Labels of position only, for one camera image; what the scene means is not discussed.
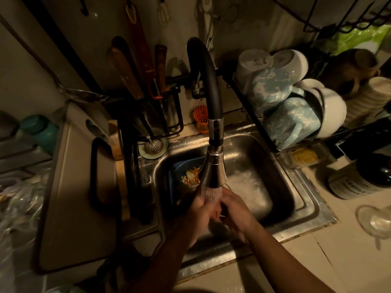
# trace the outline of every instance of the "black faucet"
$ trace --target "black faucet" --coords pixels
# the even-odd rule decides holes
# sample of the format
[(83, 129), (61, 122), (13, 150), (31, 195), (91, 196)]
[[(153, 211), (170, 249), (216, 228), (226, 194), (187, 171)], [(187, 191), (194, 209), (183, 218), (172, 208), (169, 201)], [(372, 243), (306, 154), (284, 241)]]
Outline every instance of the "black faucet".
[(218, 188), (227, 181), (222, 147), (224, 116), (220, 88), (209, 51), (199, 38), (193, 37), (187, 41), (187, 56), (193, 82), (197, 85), (202, 80), (204, 84), (208, 107), (209, 147), (199, 171), (199, 179), (207, 187)]

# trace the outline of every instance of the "stainless steel sink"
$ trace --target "stainless steel sink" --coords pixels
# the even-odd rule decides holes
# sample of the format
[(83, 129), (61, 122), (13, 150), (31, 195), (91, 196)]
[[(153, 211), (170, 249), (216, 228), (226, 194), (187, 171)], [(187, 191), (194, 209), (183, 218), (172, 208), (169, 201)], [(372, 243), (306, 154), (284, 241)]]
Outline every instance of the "stainless steel sink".
[[(205, 156), (207, 146), (208, 137), (197, 135), (170, 143), (158, 160), (139, 159), (144, 188), (152, 192), (158, 214), (158, 226), (153, 231), (159, 231), (163, 240), (181, 221), (180, 216), (173, 216), (168, 172), (176, 162)], [(336, 221), (304, 173), (284, 169), (253, 124), (226, 127), (223, 146), (227, 185), (278, 241)], [(185, 255), (178, 280), (249, 253), (226, 226), (211, 222)]]

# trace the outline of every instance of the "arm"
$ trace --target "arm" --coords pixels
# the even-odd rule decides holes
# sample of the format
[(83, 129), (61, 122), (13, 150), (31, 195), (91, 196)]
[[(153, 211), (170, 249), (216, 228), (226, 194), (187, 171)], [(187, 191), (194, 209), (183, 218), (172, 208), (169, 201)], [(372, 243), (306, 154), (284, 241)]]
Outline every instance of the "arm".
[(335, 293), (256, 221), (240, 196), (224, 188), (221, 201), (228, 210), (223, 223), (251, 248), (276, 293)]
[(217, 202), (205, 203), (197, 196), (183, 221), (182, 226), (168, 239), (153, 258), (146, 273), (124, 293), (162, 292), (169, 293), (175, 285), (183, 256), (193, 246), (208, 226), (209, 218)]

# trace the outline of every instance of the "running water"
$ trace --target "running water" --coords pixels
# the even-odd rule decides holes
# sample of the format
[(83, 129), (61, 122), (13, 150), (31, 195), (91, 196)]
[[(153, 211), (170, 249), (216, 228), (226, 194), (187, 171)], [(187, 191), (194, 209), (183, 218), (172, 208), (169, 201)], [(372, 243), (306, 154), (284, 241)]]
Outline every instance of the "running water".
[(222, 196), (222, 187), (219, 188), (209, 188), (204, 184), (201, 184), (201, 196), (205, 199), (211, 197), (215, 201), (219, 201)]

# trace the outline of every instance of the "metal drain strainer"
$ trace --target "metal drain strainer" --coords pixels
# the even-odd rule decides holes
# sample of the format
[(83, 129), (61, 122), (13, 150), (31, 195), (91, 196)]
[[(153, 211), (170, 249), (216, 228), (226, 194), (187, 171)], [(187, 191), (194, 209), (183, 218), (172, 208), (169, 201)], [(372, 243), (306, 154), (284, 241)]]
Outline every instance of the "metal drain strainer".
[(150, 136), (147, 136), (148, 143), (144, 145), (144, 151), (147, 154), (154, 155), (158, 154), (163, 149), (163, 141), (162, 140), (151, 140)]

